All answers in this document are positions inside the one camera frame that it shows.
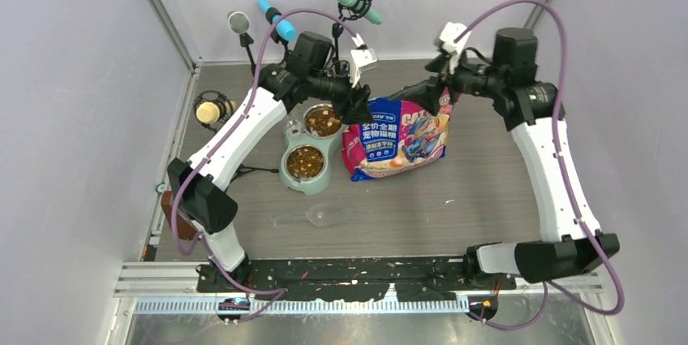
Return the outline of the colourful cat food bag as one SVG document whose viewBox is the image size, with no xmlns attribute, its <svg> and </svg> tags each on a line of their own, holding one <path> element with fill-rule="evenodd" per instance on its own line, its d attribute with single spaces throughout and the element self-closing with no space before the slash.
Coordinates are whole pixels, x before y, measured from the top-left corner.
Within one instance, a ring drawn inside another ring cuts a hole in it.
<svg viewBox="0 0 688 345">
<path fill-rule="evenodd" d="M 445 156 L 454 103 L 448 91 L 433 115 L 412 101 L 371 100 L 372 123 L 342 133 L 342 159 L 350 180 L 381 179 L 417 169 Z"/>
</svg>

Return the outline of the clear plastic scoop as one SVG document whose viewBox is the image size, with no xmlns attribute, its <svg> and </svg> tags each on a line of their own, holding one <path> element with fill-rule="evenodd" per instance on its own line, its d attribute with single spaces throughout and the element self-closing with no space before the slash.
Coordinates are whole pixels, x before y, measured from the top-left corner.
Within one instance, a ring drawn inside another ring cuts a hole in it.
<svg viewBox="0 0 688 345">
<path fill-rule="evenodd" d="M 345 205 L 332 203 L 316 204 L 302 213 L 282 213 L 269 216 L 269 220 L 275 225 L 288 222 L 308 221 L 315 227 L 334 226 L 348 221 L 351 211 Z"/>
</svg>

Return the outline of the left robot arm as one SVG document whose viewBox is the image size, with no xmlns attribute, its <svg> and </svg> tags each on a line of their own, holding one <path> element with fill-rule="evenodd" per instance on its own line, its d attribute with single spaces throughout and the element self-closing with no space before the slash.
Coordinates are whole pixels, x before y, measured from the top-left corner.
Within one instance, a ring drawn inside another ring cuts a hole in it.
<svg viewBox="0 0 688 345">
<path fill-rule="evenodd" d="M 376 65 L 377 56 L 361 36 L 354 36 L 353 41 L 355 48 L 345 70 L 332 73 L 326 66 L 331 40 L 314 32 L 299 34 L 283 64 L 258 69 L 239 111 L 214 137 L 188 160 L 175 158 L 167 166 L 173 206 L 200 231 L 220 266 L 217 280 L 227 290 L 242 290 L 249 271 L 243 265 L 247 255 L 233 224 L 238 205 L 226 189 L 261 138 L 309 98 L 330 103 L 343 123 L 371 122 L 371 91 L 359 80 L 361 71 Z"/>
</svg>

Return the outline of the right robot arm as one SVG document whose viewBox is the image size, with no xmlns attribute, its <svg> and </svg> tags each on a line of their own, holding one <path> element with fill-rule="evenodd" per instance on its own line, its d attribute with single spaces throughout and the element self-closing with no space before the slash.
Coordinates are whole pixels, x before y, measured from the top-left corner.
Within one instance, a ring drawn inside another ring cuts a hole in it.
<svg viewBox="0 0 688 345">
<path fill-rule="evenodd" d="M 503 118 L 506 131 L 522 154 L 535 194 L 540 239 L 520 243 L 487 243 L 469 247 L 463 256 L 463 277 L 474 288 L 486 287 L 496 274 L 519 275 L 534 282 L 588 274 L 605 257 L 618 253 L 614 233 L 604 233 L 582 198 L 573 205 L 569 194 L 581 184 L 564 157 L 564 110 L 555 111 L 557 86 L 536 79 L 538 40 L 526 28 L 497 31 L 492 58 L 467 61 L 465 25 L 448 22 L 434 44 L 436 56 L 425 67 L 432 77 L 393 96 L 412 101 L 428 113 L 440 111 L 439 98 L 486 97 Z"/>
</svg>

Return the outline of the green double pet bowl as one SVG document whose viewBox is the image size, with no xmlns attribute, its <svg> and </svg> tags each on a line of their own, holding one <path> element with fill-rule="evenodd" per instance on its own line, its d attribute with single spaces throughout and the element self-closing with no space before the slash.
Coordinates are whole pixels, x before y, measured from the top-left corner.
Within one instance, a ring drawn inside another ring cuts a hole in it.
<svg viewBox="0 0 688 345">
<path fill-rule="evenodd" d="M 315 104 L 304 111 L 295 107 L 283 123 L 286 151 L 279 166 L 282 184 L 306 196 L 325 190 L 336 152 L 342 149 L 345 128 L 330 103 Z"/>
</svg>

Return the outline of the blue microphone on stand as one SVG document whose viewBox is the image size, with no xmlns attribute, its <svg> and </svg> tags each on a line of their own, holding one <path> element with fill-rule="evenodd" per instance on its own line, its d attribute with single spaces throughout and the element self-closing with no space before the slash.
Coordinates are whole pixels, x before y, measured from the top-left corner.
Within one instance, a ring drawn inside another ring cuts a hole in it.
<svg viewBox="0 0 688 345">
<path fill-rule="evenodd" d="M 266 20 L 274 26 L 271 32 L 271 39 L 276 43 L 288 43 L 293 41 L 298 33 L 296 28 L 287 19 L 278 20 L 282 13 L 266 0 L 257 0 L 257 6 L 265 16 Z"/>
</svg>

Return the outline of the green microphone on tripod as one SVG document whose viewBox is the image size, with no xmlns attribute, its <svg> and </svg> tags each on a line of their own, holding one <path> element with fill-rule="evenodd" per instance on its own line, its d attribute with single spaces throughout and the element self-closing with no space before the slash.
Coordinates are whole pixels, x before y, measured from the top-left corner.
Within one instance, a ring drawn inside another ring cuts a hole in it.
<svg viewBox="0 0 688 345">
<path fill-rule="evenodd" d="M 373 8 L 373 0 L 337 0 L 338 19 L 342 22 L 365 19 L 371 24 L 382 25 L 382 15 Z"/>
</svg>

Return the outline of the yellow microphone on tripod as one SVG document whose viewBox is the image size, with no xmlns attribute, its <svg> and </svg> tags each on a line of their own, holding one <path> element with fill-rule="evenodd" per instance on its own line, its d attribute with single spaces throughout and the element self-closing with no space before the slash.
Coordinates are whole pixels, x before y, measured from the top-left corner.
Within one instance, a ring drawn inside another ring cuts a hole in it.
<svg viewBox="0 0 688 345">
<path fill-rule="evenodd" d="M 217 134 L 219 129 L 238 111 L 238 103 L 217 90 L 201 92 L 194 100 L 196 121 Z"/>
</svg>

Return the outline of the silver round microphone stand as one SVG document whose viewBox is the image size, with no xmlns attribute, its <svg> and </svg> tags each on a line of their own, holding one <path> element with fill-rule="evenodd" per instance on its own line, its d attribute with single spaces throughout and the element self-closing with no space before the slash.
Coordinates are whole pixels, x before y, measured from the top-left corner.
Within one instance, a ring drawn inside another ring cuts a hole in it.
<svg viewBox="0 0 688 345">
<path fill-rule="evenodd" d="M 227 24 L 229 29 L 239 36 L 239 44 L 245 50 L 252 76 L 255 75 L 256 60 L 252 53 L 253 38 L 249 35 L 250 20 L 248 16 L 241 11 L 231 11 L 227 16 Z"/>
</svg>

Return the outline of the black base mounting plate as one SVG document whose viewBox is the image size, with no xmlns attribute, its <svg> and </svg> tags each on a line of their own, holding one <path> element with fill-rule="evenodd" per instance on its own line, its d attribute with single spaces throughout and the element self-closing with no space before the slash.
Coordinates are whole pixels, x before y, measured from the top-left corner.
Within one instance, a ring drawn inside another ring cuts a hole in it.
<svg viewBox="0 0 688 345">
<path fill-rule="evenodd" d="M 473 274 L 461 257 L 370 257 L 244 261 L 231 277 L 258 300 L 366 302 L 394 291 L 400 301 L 442 301 L 515 289 L 513 278 Z"/>
</svg>

